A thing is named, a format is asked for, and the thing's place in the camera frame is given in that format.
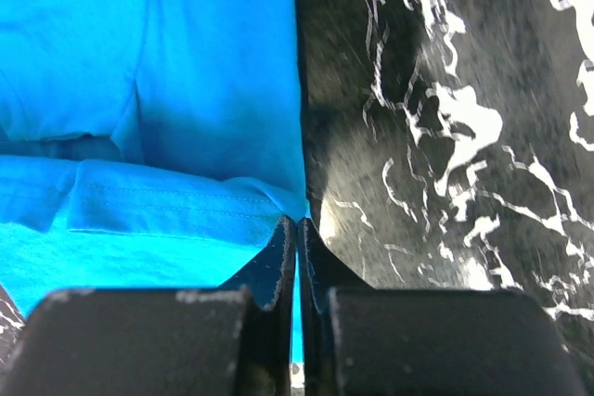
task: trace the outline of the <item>black and white pattern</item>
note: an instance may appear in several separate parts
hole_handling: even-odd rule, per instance
[[[523,289],[594,393],[594,0],[298,11],[329,247],[376,287]],[[2,361],[22,328],[7,303]]]

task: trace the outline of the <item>black plastic part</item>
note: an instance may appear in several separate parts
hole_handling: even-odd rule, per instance
[[[290,394],[294,239],[282,219],[218,289],[53,293],[28,320],[0,394]]]
[[[375,290],[310,221],[298,237],[306,395],[586,394],[554,324],[524,294]]]

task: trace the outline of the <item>blue fabric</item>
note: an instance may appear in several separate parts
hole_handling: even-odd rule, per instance
[[[0,283],[220,284],[307,213],[300,102],[293,0],[0,0]]]

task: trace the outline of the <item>black marbled surface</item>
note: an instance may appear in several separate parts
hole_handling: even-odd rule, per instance
[[[309,193],[376,287],[520,287],[594,394],[594,0],[298,0]],[[0,360],[21,319],[0,303]]]

